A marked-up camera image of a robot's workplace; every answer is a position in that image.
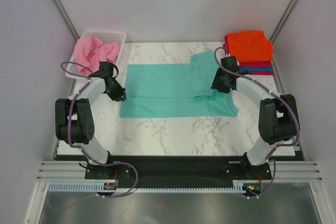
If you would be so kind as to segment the teal t shirt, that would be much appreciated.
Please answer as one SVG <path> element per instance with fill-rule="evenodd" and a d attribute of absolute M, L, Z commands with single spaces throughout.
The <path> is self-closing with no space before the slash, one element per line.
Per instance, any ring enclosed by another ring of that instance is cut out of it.
<path fill-rule="evenodd" d="M 189 63 L 128 65 L 127 99 L 121 104 L 120 117 L 236 117 L 231 93 L 211 89 L 217 67 L 212 50 L 191 56 Z"/>

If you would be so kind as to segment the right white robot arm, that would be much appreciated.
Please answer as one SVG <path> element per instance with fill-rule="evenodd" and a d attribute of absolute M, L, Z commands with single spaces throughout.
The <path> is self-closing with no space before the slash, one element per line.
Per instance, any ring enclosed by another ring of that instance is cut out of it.
<path fill-rule="evenodd" d="M 248 71 L 240 70 L 234 56 L 215 60 L 219 68 L 211 88 L 220 93 L 238 91 L 259 107 L 259 138 L 254 146 L 244 153 L 240 165 L 241 174 L 251 179 L 259 173 L 259 167 L 267 163 L 278 147 L 288 146 L 287 141 L 299 137 L 296 99 L 291 94 L 273 92 Z"/>

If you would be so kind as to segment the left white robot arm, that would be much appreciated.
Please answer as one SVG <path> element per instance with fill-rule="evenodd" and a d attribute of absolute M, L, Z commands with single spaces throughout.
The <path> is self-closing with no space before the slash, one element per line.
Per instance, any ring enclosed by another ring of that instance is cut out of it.
<path fill-rule="evenodd" d="M 86 179 L 118 178 L 111 154 L 95 136 L 91 110 L 96 99 L 103 94 L 114 102 L 127 99 L 125 88 L 116 80 L 118 74 L 115 64 L 103 61 L 96 72 L 85 76 L 86 83 L 76 93 L 55 102 L 56 137 L 83 153 L 87 162 Z"/>

